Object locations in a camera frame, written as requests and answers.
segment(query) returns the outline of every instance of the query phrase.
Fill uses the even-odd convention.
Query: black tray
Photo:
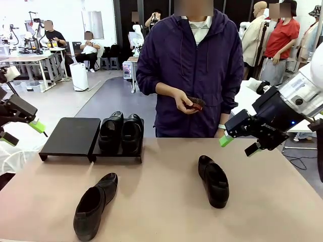
[[[86,156],[92,152],[100,131],[99,118],[64,117],[39,153],[42,161],[50,156]]]
[[[96,161],[97,157],[134,157],[134,158],[138,159],[138,161],[140,163],[142,163],[142,160],[141,160],[142,146],[143,146],[143,138],[140,141],[140,147],[139,147],[138,152],[136,154],[131,154],[131,155],[130,154],[123,154],[121,143],[119,144],[119,150],[118,150],[118,152],[116,154],[111,154],[111,153],[108,153],[108,152],[103,153],[100,150],[100,147],[99,147],[99,144],[98,144],[98,137],[97,137],[96,143],[95,143],[95,146],[94,146],[94,150],[93,150],[93,153],[92,153],[92,160]]]

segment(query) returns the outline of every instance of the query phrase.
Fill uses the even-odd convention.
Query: floor
[[[27,92],[19,95],[38,109],[37,116],[46,125],[46,133],[50,135],[62,117],[74,117],[107,79],[121,75],[122,71],[88,72],[89,91],[85,92],[75,92],[72,82],[58,82],[44,93]],[[19,139],[15,148],[35,150],[46,142],[43,134],[22,123],[10,123],[5,126],[5,130]],[[12,148],[4,142],[1,142],[0,148],[8,149],[9,153],[12,153]]]
[[[119,110],[125,116],[136,113],[145,120],[145,137],[155,137],[153,128],[155,119],[156,95],[144,96],[142,93],[131,94],[131,84],[122,77],[112,78],[106,81],[95,95],[81,108],[76,117],[99,117],[103,120],[114,111]],[[316,139],[306,143],[295,143],[293,137],[285,143],[289,147],[316,147]],[[283,152],[292,157],[316,157],[317,151],[313,150],[290,150]],[[323,198],[323,183],[320,181],[317,171],[317,159],[302,158],[307,170],[296,168],[303,177],[312,185],[316,192]],[[302,168],[299,160],[292,161]]]

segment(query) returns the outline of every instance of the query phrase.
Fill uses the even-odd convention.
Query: shoe brush
[[[195,109],[197,111],[202,111],[205,106],[205,102],[202,99],[196,97],[187,97],[193,102],[193,106],[185,105],[187,109]]]

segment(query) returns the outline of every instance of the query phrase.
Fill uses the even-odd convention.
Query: black shoe
[[[103,120],[98,144],[102,152],[115,154],[118,152],[123,126],[123,114],[114,112],[109,118]]]
[[[93,239],[99,229],[104,207],[116,194],[118,177],[110,173],[91,187],[81,198],[76,208],[73,227],[81,241]]]
[[[140,117],[131,114],[122,128],[121,146],[124,154],[137,154],[143,138],[143,124]]]
[[[224,208],[229,198],[229,183],[218,164],[206,155],[198,160],[198,173],[206,184],[208,201],[215,208]]]

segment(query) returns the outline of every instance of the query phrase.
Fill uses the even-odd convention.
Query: navy jacket
[[[175,100],[157,96],[155,126],[170,137],[213,138],[221,113],[237,106],[234,98],[243,78],[242,46],[236,25],[214,10],[207,36],[196,46],[188,20],[171,16],[159,21],[141,49],[137,81],[140,90],[155,93],[158,82],[201,98],[206,106],[187,115]]]

